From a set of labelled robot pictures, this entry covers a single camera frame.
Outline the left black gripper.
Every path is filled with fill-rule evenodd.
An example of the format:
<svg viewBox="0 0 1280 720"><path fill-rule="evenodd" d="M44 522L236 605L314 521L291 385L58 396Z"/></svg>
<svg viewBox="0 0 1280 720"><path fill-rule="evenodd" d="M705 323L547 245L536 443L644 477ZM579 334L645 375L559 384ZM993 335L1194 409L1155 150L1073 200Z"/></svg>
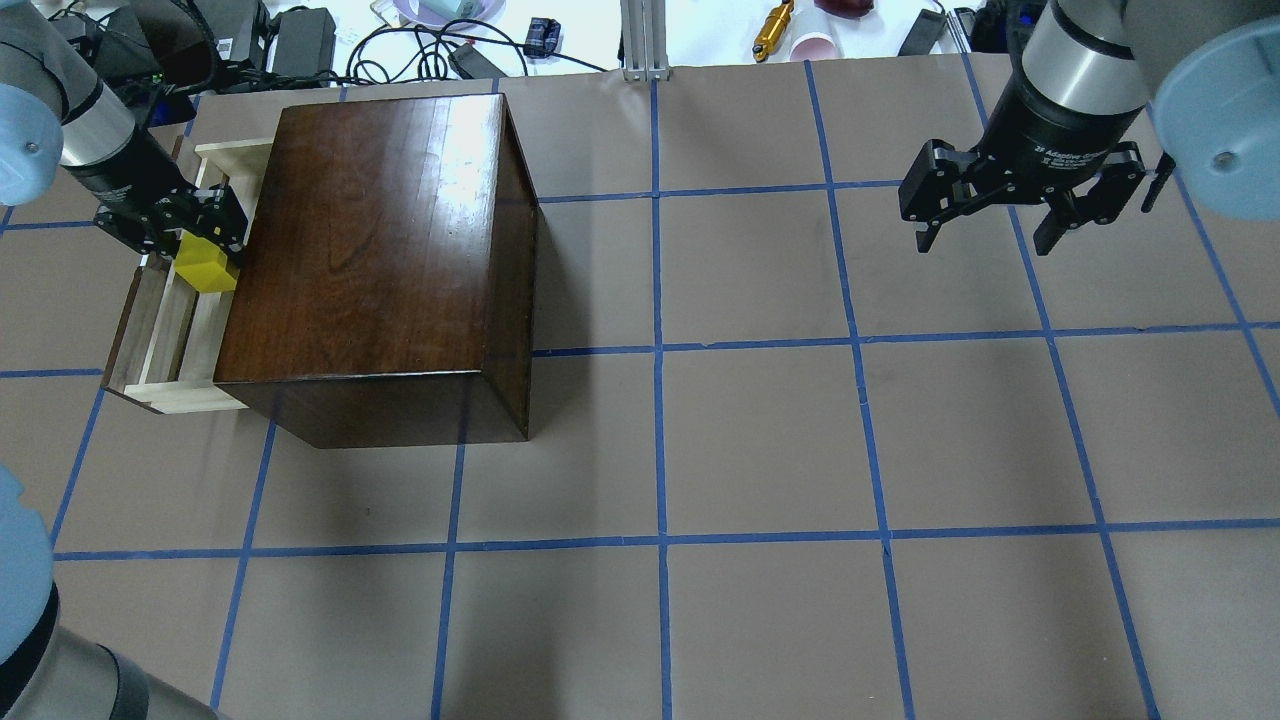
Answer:
<svg viewBox="0 0 1280 720"><path fill-rule="evenodd" d="M244 264L248 219L227 183L200 190L188 183L169 190L129 184L106 192L95 224L141 255L174 259L184 231L219 246L236 266Z"/></svg>

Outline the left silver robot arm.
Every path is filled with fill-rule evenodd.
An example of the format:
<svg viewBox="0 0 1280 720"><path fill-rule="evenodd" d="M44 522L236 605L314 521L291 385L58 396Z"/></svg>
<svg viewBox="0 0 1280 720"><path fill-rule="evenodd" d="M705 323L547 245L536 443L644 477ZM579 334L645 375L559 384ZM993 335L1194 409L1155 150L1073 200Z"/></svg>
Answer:
<svg viewBox="0 0 1280 720"><path fill-rule="evenodd" d="M180 233L243 263L248 219L228 184L200 190L29 1L1 5L1 200L49 191L61 167L99 201L95 224L141 255L175 259Z"/></svg>

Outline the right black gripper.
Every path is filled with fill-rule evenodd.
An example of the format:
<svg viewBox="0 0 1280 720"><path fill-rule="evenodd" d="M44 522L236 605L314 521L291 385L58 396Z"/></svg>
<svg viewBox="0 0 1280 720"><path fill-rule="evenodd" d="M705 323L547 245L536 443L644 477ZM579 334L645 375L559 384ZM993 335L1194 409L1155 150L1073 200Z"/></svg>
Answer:
<svg viewBox="0 0 1280 720"><path fill-rule="evenodd" d="M916 251L931 251L943 223L992 205L1047 206L1033 234L1038 258L1083 223L1114 222L1146 173L1140 150L1125 138L1135 118L998 105L970 149L925 141L899 186L900 217L916 223Z"/></svg>

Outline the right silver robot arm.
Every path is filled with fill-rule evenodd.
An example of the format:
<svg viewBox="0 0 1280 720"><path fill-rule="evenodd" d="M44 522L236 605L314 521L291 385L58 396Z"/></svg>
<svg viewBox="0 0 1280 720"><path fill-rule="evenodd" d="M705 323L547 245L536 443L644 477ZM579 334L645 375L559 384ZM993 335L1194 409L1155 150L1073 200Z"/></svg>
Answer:
<svg viewBox="0 0 1280 720"><path fill-rule="evenodd" d="M1044 256L1070 231L1114 222L1146 164L1124 136L1143 110L1164 155L1144 209L1181 173L1203 205L1277 219L1275 1L1051 1L978 143L933 138L899 187L916 249L991 205L1046 205Z"/></svg>

